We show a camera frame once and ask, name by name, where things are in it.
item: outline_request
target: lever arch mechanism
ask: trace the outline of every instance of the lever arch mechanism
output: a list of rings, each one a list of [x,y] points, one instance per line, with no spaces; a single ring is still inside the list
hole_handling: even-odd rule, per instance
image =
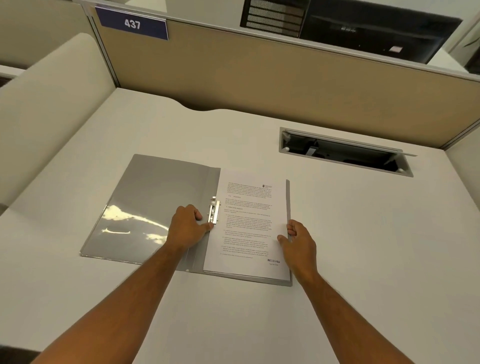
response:
[[[208,213],[208,222],[216,224],[218,221],[218,209],[220,207],[220,200],[215,196],[210,200],[210,212]]]

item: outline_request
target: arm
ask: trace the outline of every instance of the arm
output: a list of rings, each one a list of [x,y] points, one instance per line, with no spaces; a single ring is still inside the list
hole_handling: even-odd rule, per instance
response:
[[[302,285],[340,364],[412,364],[340,296],[317,271],[317,247],[299,222],[287,225],[292,242],[278,236],[285,261]]]
[[[102,302],[51,343],[34,364],[131,363],[183,253],[213,228],[202,215],[179,207],[167,241]]]

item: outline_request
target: desk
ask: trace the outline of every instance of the desk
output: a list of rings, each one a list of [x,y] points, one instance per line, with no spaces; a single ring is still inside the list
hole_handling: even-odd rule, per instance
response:
[[[414,177],[278,152],[279,128],[397,147]],[[480,212],[442,150],[117,89],[0,217],[0,342],[42,350],[135,265],[79,256],[132,154],[270,173],[322,275],[416,363],[480,355]],[[299,284],[175,272],[136,363],[336,363]]]

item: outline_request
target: person's right hand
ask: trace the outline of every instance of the person's right hand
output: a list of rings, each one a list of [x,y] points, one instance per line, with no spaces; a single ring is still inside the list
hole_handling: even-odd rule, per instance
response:
[[[292,236],[291,242],[283,235],[277,236],[285,262],[300,283],[313,279],[318,274],[317,244],[298,221],[289,220],[287,230]]]

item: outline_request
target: white paper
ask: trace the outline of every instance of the white paper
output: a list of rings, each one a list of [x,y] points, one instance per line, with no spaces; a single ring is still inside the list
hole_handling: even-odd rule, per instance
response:
[[[290,280],[276,239],[287,235],[286,181],[222,168],[216,196],[204,271]]]

